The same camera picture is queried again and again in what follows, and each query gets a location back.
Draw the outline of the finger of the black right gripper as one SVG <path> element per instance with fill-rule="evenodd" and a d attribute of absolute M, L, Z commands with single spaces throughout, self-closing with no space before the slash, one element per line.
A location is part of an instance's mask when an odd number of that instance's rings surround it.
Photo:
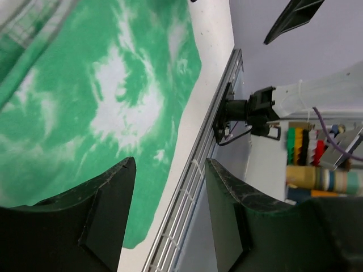
<path fill-rule="evenodd" d="M 307 24 L 324 0 L 291 0 L 268 32 L 264 44 L 268 45 L 283 33 Z"/>

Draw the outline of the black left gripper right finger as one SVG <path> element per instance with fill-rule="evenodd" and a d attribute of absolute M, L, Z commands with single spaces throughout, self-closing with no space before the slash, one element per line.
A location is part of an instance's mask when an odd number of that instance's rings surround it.
<path fill-rule="evenodd" d="M 205 181 L 218 271 L 361 271 L 362 198 L 279 201 L 215 159 Z"/>

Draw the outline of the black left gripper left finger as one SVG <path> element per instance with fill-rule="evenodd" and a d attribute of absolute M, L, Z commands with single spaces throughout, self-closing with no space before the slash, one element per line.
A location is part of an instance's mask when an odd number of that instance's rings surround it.
<path fill-rule="evenodd" d="M 1 208 L 1 270 L 116 271 L 135 178 L 128 157 L 33 206 Z"/>

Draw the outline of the green white tie-dye trousers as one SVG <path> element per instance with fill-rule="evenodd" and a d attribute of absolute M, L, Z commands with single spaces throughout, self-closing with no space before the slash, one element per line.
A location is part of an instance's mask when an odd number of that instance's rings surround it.
<path fill-rule="evenodd" d="M 123 246 L 145 240 L 201 70 L 186 1 L 29 1 L 1 27 L 1 205 L 137 164 Z"/>

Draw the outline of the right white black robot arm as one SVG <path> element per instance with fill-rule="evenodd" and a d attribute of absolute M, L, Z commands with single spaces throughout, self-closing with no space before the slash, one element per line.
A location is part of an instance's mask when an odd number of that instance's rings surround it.
<path fill-rule="evenodd" d="M 362 113 L 361 1 L 237 1 L 248 99 L 224 99 L 220 121 L 255 129 L 321 112 Z"/>

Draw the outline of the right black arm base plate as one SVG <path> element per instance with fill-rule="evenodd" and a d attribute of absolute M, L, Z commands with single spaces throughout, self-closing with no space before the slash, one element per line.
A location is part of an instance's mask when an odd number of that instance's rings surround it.
<path fill-rule="evenodd" d="M 218 106 L 216 116 L 213 121 L 212 129 L 214 138 L 219 144 L 226 136 L 225 130 L 229 127 L 229 121 L 227 120 L 227 103 L 234 100 L 233 84 L 228 82 L 222 95 L 221 102 Z"/>

